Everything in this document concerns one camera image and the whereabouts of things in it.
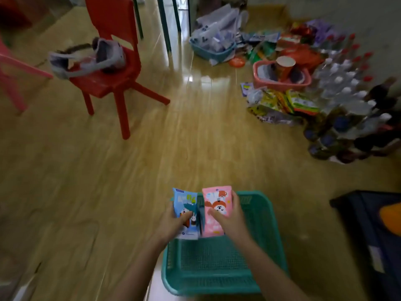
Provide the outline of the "person's right forearm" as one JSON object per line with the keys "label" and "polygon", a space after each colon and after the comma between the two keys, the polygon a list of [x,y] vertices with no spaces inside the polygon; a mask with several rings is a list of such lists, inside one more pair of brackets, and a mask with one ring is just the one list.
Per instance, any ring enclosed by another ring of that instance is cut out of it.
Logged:
{"label": "person's right forearm", "polygon": [[232,240],[267,301],[311,301],[249,235]]}

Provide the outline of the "group of clear water bottles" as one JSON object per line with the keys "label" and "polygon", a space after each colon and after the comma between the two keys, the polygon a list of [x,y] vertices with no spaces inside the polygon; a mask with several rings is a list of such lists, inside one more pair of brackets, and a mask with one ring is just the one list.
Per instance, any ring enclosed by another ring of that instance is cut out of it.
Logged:
{"label": "group of clear water bottles", "polygon": [[349,101],[368,98],[386,97],[396,77],[388,77],[377,86],[371,85],[373,76],[369,75],[369,60],[373,52],[366,52],[363,56],[356,53],[360,45],[354,43],[355,34],[337,38],[328,35],[318,45],[322,62],[312,74],[312,82],[305,89],[305,94],[318,108],[304,128],[306,139],[316,141],[342,111],[341,105]]}

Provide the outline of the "pink snack packet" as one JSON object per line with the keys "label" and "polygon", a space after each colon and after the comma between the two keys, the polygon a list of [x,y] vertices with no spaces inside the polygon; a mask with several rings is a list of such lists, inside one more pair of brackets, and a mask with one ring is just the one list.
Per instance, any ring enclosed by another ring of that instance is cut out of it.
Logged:
{"label": "pink snack packet", "polygon": [[232,187],[218,186],[203,188],[204,199],[204,226],[203,237],[223,236],[224,230],[216,219],[208,214],[210,210],[229,216],[233,209]]}

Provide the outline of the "blue plastic basket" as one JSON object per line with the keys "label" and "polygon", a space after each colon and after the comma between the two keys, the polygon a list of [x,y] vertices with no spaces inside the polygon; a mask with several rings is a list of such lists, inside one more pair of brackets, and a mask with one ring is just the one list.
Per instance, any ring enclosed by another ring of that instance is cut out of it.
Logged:
{"label": "blue plastic basket", "polygon": [[226,59],[228,59],[228,57],[235,54],[235,50],[237,47],[236,43],[234,42],[229,46],[228,49],[220,51],[220,52],[216,52],[211,49],[201,47],[194,38],[190,38],[189,43],[196,56],[198,56],[204,60],[214,60],[214,61],[217,61],[218,63],[226,61]]}

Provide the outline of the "grey headset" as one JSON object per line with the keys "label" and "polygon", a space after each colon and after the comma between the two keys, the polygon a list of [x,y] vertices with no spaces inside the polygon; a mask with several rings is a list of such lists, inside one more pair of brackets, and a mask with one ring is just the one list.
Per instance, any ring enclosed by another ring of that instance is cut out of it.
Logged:
{"label": "grey headset", "polygon": [[119,42],[95,37],[91,43],[49,52],[48,62],[55,76],[67,80],[97,71],[114,73],[125,68],[126,56]]}

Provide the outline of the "orange object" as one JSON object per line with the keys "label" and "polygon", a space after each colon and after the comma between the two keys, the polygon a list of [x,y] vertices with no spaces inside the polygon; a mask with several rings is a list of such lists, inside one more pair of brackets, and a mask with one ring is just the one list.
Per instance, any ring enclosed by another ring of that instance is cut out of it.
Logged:
{"label": "orange object", "polygon": [[401,237],[401,202],[381,207],[379,216],[390,233]]}

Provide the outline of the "person's left hand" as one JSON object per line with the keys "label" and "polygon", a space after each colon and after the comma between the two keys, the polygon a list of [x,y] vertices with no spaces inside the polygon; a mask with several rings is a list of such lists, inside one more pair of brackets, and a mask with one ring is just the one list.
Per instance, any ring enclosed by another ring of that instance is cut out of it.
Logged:
{"label": "person's left hand", "polygon": [[174,211],[174,202],[170,201],[167,209],[160,218],[159,225],[155,231],[156,240],[165,248],[166,245],[174,239],[183,227],[176,226],[176,214]]}

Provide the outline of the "paper cup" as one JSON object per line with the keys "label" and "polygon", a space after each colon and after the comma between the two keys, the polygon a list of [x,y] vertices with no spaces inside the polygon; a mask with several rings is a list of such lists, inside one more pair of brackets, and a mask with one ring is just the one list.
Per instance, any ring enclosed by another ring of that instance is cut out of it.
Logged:
{"label": "paper cup", "polygon": [[290,56],[279,56],[275,60],[275,75],[279,82],[285,81],[291,71],[293,70],[294,66],[296,65],[296,61]]}

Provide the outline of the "green metal frame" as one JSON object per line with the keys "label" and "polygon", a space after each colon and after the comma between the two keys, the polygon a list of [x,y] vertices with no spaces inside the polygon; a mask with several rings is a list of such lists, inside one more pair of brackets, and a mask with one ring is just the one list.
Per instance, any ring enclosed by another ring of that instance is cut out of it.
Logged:
{"label": "green metal frame", "polygon": [[[143,39],[143,28],[142,28],[142,23],[140,19],[140,13],[139,13],[139,6],[138,6],[138,0],[132,0],[133,1],[133,10],[134,10],[134,16],[135,16],[135,22],[137,25],[137,30],[139,33],[139,38],[140,40]],[[169,36],[169,31],[168,31],[168,24],[167,24],[167,15],[166,15],[166,10],[164,6],[164,1],[163,0],[156,0],[157,1],[157,7],[159,11],[159,16],[160,16],[160,21],[162,24],[162,33],[164,36],[164,42],[166,46],[166,51],[168,54],[172,52],[172,47],[171,47],[171,40]],[[181,33],[181,23],[179,19],[179,8],[178,8],[178,0],[172,0],[172,6],[174,10],[174,17],[176,21],[176,26],[177,26],[177,32],[178,34]],[[190,3],[191,0],[186,0],[187,8],[184,10],[187,10],[188,12],[188,27],[191,28],[191,18],[190,18]]]}

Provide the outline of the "blue snack packet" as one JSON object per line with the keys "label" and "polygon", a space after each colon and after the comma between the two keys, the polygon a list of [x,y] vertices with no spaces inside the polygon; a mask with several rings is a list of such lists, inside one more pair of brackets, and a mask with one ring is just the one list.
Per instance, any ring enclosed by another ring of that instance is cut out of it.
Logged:
{"label": "blue snack packet", "polygon": [[186,216],[176,238],[181,240],[198,240],[200,237],[198,194],[178,188],[173,188],[173,194],[173,207],[176,217],[190,215]]}

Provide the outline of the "pink plastic basket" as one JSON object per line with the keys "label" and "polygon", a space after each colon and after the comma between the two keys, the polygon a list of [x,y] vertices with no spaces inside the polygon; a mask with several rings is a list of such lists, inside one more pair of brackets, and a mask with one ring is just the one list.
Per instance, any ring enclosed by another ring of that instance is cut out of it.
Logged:
{"label": "pink plastic basket", "polygon": [[302,91],[311,84],[312,77],[308,69],[299,69],[298,67],[291,71],[286,80],[279,81],[272,70],[272,66],[275,64],[275,61],[272,60],[260,60],[253,64],[253,87],[255,89],[267,87],[281,92],[289,89]]}

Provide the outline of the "pile of colourful snack packets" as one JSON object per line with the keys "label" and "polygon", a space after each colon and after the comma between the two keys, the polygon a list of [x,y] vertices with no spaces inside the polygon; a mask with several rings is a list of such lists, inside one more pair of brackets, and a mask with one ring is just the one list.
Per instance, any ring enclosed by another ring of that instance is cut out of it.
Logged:
{"label": "pile of colourful snack packets", "polygon": [[252,83],[241,83],[241,91],[247,100],[247,111],[262,122],[303,125],[320,111],[300,91],[290,89],[282,92],[267,87],[255,89]]}

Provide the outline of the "person's right hand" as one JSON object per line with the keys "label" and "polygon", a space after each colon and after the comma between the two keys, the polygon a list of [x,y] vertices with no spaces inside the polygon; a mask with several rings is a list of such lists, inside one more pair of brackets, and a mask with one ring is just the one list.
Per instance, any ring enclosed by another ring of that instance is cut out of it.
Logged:
{"label": "person's right hand", "polygon": [[227,223],[219,223],[222,227],[225,235],[236,245],[242,246],[251,241],[251,235],[248,232],[248,228],[241,208],[240,199],[236,192],[232,191],[232,211],[228,215]]}

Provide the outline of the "red plastic chair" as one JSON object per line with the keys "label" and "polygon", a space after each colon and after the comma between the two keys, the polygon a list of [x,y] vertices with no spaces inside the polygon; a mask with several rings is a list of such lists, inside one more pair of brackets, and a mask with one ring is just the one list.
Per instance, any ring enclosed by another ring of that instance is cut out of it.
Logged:
{"label": "red plastic chair", "polygon": [[141,72],[133,0],[85,0],[89,17],[98,31],[94,60],[82,60],[72,66],[73,73],[88,69],[89,74],[70,77],[82,91],[89,115],[94,115],[91,96],[114,95],[124,140],[129,139],[129,121],[124,92],[134,89],[168,105],[170,100],[137,82]]}

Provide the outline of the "dark blue box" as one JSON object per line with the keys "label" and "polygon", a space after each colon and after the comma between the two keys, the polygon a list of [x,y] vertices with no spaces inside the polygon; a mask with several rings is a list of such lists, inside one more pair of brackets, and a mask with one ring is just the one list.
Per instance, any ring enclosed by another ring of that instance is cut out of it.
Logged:
{"label": "dark blue box", "polygon": [[385,206],[401,203],[401,193],[348,192],[329,201],[340,216],[370,301],[401,301],[401,237],[379,216]]}

